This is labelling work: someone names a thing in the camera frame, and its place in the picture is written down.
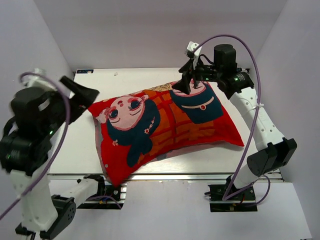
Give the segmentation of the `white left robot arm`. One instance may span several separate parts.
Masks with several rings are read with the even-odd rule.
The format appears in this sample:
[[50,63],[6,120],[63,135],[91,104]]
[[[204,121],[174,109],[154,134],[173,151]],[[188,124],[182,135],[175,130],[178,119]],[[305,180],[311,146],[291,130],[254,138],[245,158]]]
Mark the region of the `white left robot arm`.
[[89,199],[105,196],[105,180],[89,174],[64,194],[51,194],[48,171],[57,157],[68,127],[96,100],[98,90],[66,76],[54,82],[43,74],[24,72],[23,89],[10,108],[13,112],[0,140],[0,165],[9,175],[21,205],[16,234],[24,240],[57,237],[74,219],[77,208]]

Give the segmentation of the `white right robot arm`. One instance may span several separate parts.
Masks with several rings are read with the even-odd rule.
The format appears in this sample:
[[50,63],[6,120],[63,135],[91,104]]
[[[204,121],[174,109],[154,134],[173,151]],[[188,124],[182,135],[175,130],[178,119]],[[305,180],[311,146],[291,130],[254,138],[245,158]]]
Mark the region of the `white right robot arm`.
[[257,152],[243,152],[234,174],[226,180],[222,200],[236,200],[261,176],[285,166],[297,149],[296,141],[287,139],[274,125],[260,102],[261,90],[246,69],[238,67],[236,50],[231,44],[219,44],[213,49],[213,61],[201,61],[201,46],[189,42],[185,54],[189,57],[179,69],[181,80],[172,85],[171,98],[194,123],[214,120],[222,116],[222,107],[209,89],[214,82],[235,106],[250,129],[249,141],[254,141]]

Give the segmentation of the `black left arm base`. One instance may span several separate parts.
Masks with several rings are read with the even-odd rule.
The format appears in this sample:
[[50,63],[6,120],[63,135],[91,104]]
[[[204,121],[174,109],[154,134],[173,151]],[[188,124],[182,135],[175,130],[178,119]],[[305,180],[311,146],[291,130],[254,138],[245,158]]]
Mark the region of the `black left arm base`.
[[88,174],[78,179],[79,184],[84,179],[93,179],[98,182],[97,193],[91,196],[78,209],[87,210],[120,210],[124,205],[127,185],[113,186],[102,175]]

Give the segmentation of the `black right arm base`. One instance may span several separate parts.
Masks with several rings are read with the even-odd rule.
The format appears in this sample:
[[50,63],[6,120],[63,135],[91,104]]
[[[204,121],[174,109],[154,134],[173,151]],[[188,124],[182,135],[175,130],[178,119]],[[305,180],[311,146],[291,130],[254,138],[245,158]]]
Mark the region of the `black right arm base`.
[[253,187],[223,201],[223,195],[227,187],[224,184],[208,185],[204,197],[209,200],[212,213],[244,213],[257,212],[256,195]]

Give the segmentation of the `red patterned pillowcase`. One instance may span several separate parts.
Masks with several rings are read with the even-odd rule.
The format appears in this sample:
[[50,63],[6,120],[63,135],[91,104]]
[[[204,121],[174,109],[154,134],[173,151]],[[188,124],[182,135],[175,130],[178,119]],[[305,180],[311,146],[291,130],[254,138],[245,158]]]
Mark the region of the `red patterned pillowcase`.
[[173,150],[216,142],[244,146],[212,86],[201,81],[190,89],[185,94],[169,82],[89,107],[100,165],[111,184]]

